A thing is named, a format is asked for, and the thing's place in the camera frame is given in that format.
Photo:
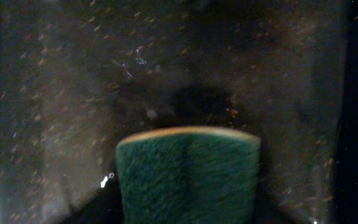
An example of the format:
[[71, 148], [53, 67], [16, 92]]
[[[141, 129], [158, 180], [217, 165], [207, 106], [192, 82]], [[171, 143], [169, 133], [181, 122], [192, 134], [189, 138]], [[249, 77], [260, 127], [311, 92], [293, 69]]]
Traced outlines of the green yellow sponge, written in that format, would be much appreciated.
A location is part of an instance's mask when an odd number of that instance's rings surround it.
[[127, 224], [250, 223], [260, 138], [211, 126], [133, 134], [116, 146]]

